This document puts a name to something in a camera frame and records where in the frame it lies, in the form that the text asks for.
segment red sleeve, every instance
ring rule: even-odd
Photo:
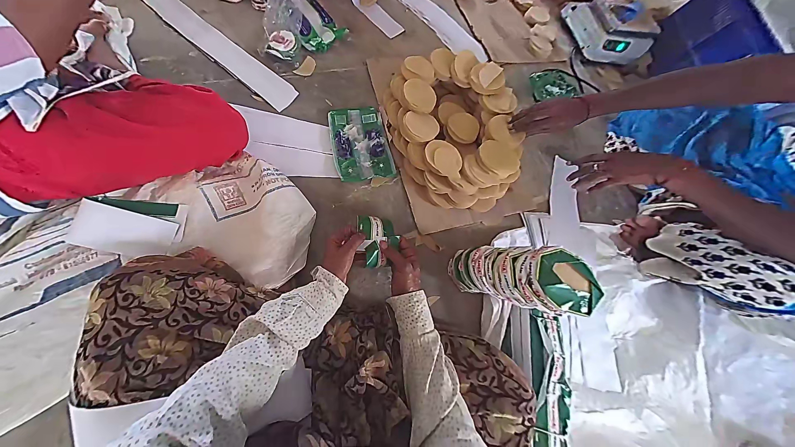
[[[128,79],[125,91],[64,99],[37,132],[0,121],[0,190],[24,201],[90,196],[222,165],[248,144],[212,90]]]

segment stack of packets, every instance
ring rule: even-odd
[[[552,315],[589,316],[604,295],[588,265],[559,247],[460,250],[448,273],[463,292],[488,293]]]
[[[395,235],[392,221],[373,216],[356,216],[356,231],[364,233],[365,239],[356,249],[354,260],[365,267],[375,268],[386,265],[386,256],[381,252],[380,242],[400,250],[400,236]]]
[[[374,107],[328,112],[337,173],[342,181],[395,177],[381,116]]]

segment green packet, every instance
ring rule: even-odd
[[[364,233],[364,242],[356,249],[364,254],[364,266],[375,268],[386,265],[386,256],[381,252],[381,241],[399,250],[400,236],[395,235],[392,221],[374,216],[356,216],[356,231]]]
[[[342,181],[397,176],[381,115],[375,107],[330,111],[328,127],[335,167]]]
[[[557,68],[530,75],[530,88],[537,103],[551,98],[574,98],[583,94],[577,85],[577,79]]]

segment weighing scale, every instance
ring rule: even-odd
[[[621,4],[593,0],[567,3],[560,12],[587,59],[607,64],[629,64],[649,51],[660,33],[660,27],[648,12],[644,11],[623,23],[616,17],[615,7],[621,7]]]

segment cardboard sheet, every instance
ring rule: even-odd
[[[370,80],[378,95],[389,86],[392,75],[400,70],[401,62],[402,58],[399,57],[367,60]],[[392,147],[392,154],[395,157],[395,165],[400,166],[402,164],[400,152],[391,143],[390,147]],[[525,150],[522,163],[530,159],[530,152],[532,151]],[[421,198],[422,187],[415,183],[410,176],[401,175],[401,179],[406,194],[409,196],[409,203],[414,214],[414,221],[417,223],[417,230],[426,235],[478,222],[494,222],[503,216],[535,209],[536,206],[546,200],[545,197],[532,193],[532,191],[541,190],[539,185],[542,185],[543,181],[527,175],[524,171],[519,179],[510,186],[508,193],[497,201],[497,205],[484,213],[473,212],[468,209],[443,209],[431,205]]]
[[[277,111],[283,111],[298,96],[298,91],[289,82],[230,41],[180,0],[144,0],[144,3]]]
[[[522,13],[510,0],[456,0],[472,32],[486,47],[494,62],[521,64],[525,62],[555,62],[567,60],[572,51],[568,31],[560,26],[560,13],[556,6],[549,7],[552,18],[549,23],[560,30],[553,45],[552,54],[539,59],[529,50],[530,25],[525,23]]]

